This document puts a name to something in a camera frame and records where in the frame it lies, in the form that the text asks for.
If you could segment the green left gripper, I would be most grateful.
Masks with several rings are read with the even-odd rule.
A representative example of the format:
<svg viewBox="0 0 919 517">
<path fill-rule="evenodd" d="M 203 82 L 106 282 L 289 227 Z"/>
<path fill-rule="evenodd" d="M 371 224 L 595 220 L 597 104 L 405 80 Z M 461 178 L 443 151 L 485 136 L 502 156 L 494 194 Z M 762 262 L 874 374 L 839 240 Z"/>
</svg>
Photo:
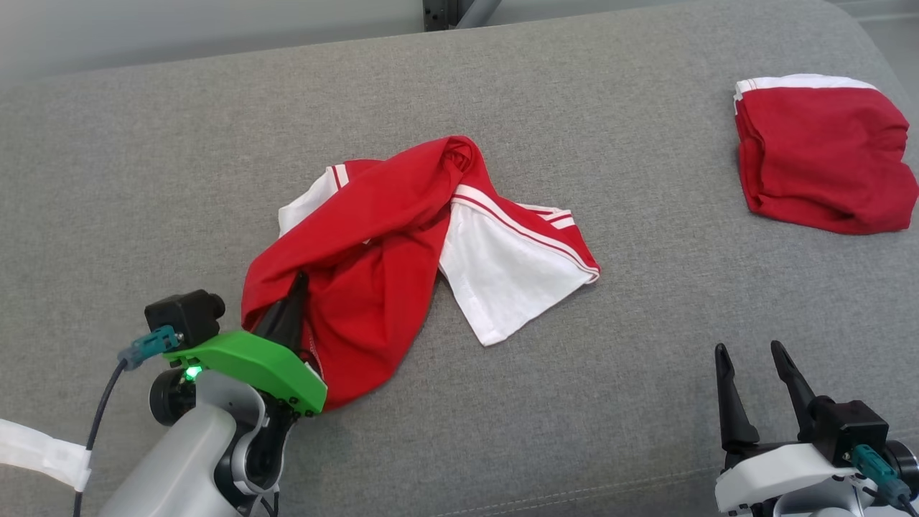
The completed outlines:
<svg viewBox="0 0 919 517">
<path fill-rule="evenodd" d="M 302 353 L 307 295 L 307 275 L 298 271 L 285 298 L 271 305 L 255 326 L 256 336 L 227 332 L 190 349 L 167 351 L 164 359 L 225 374 L 288 403 L 301 415 L 322 413 L 327 386 L 295 354 Z"/>
</svg>

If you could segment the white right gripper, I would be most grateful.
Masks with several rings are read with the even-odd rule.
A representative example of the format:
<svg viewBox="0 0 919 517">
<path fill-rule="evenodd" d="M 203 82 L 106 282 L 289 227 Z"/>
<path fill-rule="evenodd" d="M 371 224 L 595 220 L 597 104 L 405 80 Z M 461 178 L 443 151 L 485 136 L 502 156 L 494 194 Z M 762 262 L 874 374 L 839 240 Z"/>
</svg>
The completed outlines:
<svg viewBox="0 0 919 517">
<path fill-rule="evenodd" d="M 810 405 L 815 393 L 779 340 L 770 350 L 779 379 L 787 387 L 798 423 L 797 439 L 813 439 Z M 749 422 L 735 386 L 735 370 L 724 343 L 714 350 L 721 444 L 739 454 L 758 444 L 758 429 Z M 862 501 L 852 467 L 834 467 L 810 444 L 789 444 L 739 462 L 721 474 L 714 494 L 720 513 L 752 515 L 754 504 L 774 498 L 767 515 L 860 515 Z"/>
</svg>

